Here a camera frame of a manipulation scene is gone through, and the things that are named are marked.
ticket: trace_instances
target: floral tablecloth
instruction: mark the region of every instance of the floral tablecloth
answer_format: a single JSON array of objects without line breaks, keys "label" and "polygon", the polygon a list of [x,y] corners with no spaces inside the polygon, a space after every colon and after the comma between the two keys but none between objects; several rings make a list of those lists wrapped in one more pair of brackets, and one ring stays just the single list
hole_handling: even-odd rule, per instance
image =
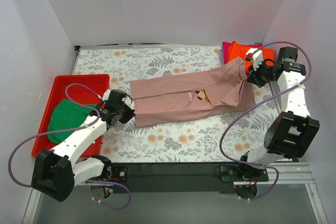
[{"label": "floral tablecloth", "polygon": [[[218,47],[157,47],[86,49],[78,56],[75,74],[110,75],[110,89],[130,93],[130,81],[192,73],[219,67]],[[270,86],[254,88],[256,102],[271,96]],[[104,136],[101,155],[112,162],[218,162],[225,159],[218,147],[222,133],[240,112],[137,128],[134,119],[118,123]],[[278,115],[268,102],[237,122],[223,142],[235,158],[264,142],[267,128]]]}]

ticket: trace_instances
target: red tray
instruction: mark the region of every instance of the red tray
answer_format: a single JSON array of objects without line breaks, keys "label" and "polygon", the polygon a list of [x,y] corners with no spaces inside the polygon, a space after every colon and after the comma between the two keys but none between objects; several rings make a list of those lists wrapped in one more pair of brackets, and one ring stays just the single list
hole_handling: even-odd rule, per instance
[{"label": "red tray", "polygon": [[[57,76],[52,85],[50,96],[47,102],[46,109],[41,121],[38,133],[46,132],[48,130],[48,124],[54,108],[63,100],[66,99],[65,88],[71,83],[80,83],[94,92],[103,96],[104,92],[109,88],[110,77],[108,74],[86,74],[82,76]],[[99,103],[100,99],[97,98],[87,89],[80,86],[73,86],[69,88],[69,95],[75,101],[83,104],[95,104]],[[101,138],[96,139],[96,143],[91,144],[89,148],[82,154],[82,157],[89,157],[100,153]],[[32,156],[36,157],[37,153],[42,150],[50,150],[55,144],[48,140],[47,136],[39,136],[35,140],[35,144],[32,150]]]}]

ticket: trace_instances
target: orange cloth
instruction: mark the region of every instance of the orange cloth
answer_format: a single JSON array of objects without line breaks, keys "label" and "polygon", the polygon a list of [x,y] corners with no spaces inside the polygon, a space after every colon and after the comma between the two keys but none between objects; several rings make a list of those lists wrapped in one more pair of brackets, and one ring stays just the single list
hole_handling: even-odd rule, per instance
[{"label": "orange cloth", "polygon": [[[238,57],[241,57],[246,62],[245,71],[246,71],[247,74],[249,74],[248,68],[249,68],[249,66],[252,65],[252,62],[246,61],[245,60],[245,55],[250,48],[252,48],[252,47],[251,46],[240,45],[237,42],[233,41],[231,46],[229,46],[227,62],[230,62],[233,59],[236,59]],[[274,60],[274,50],[273,49],[263,48],[262,52],[263,52],[262,56],[263,56],[264,60],[265,59]],[[271,61],[267,61],[266,64],[269,65],[269,66],[273,66],[273,63]]]}]

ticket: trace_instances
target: pink pants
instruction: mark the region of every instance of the pink pants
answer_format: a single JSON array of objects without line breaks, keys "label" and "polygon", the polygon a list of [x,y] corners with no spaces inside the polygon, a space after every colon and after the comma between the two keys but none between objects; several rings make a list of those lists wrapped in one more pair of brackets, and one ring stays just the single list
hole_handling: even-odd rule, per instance
[{"label": "pink pants", "polygon": [[246,110],[255,104],[246,79],[245,63],[236,58],[203,72],[131,81],[136,126]]}]

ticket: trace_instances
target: white robotic arm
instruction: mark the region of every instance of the white robotic arm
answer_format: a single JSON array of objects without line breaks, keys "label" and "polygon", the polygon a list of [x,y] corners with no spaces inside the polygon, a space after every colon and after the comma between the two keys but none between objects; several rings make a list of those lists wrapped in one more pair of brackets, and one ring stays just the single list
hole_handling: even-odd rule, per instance
[{"label": "white robotic arm", "polygon": [[51,150],[42,150],[35,160],[32,187],[63,201],[74,186],[90,178],[106,180],[111,176],[111,161],[96,155],[76,163],[83,152],[118,121],[127,123],[134,117],[134,110],[125,104],[127,94],[123,91],[107,91],[101,103],[96,106],[100,112],[98,121],[95,111],[91,111],[81,126],[85,129],[74,131],[62,143]]},{"label": "white robotic arm", "polygon": [[316,135],[319,122],[311,119],[306,106],[305,87],[299,84],[306,71],[304,65],[296,63],[297,49],[281,48],[274,66],[266,65],[261,50],[251,55],[256,50],[252,48],[246,53],[246,58],[253,63],[249,82],[261,87],[266,81],[277,81],[280,92],[299,85],[281,96],[282,112],[267,131],[264,145],[247,154],[247,162],[262,165],[251,165],[253,168],[264,169],[284,157],[301,157]]}]

